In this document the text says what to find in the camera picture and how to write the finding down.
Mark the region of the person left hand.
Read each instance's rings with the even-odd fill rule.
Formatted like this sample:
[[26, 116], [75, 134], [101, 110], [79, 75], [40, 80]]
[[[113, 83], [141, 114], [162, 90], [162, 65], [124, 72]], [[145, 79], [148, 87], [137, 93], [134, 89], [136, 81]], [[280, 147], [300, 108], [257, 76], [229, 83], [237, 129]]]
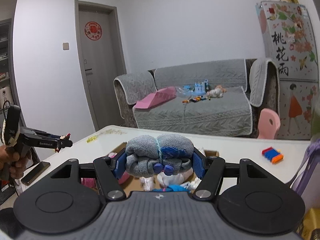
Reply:
[[1, 145], [1, 170], [4, 164], [9, 164], [10, 176], [13, 179], [20, 179], [27, 169], [27, 163], [31, 159], [29, 151], [25, 157], [20, 157], [18, 152], [15, 152], [12, 147]]

